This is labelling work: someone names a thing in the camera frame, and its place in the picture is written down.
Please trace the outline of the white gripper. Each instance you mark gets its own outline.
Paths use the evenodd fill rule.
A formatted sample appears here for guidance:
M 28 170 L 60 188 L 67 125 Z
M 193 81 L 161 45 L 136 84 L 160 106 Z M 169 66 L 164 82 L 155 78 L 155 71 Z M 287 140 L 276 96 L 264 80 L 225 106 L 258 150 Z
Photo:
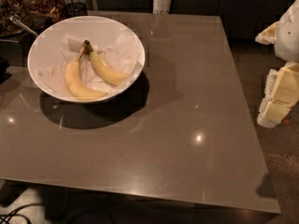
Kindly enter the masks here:
M 287 62 L 279 70 L 270 70 L 257 117 L 260 126 L 275 128 L 299 101 L 299 0 L 292 3 L 279 22 L 258 33 L 255 41 L 263 45 L 275 43 L 276 56 Z

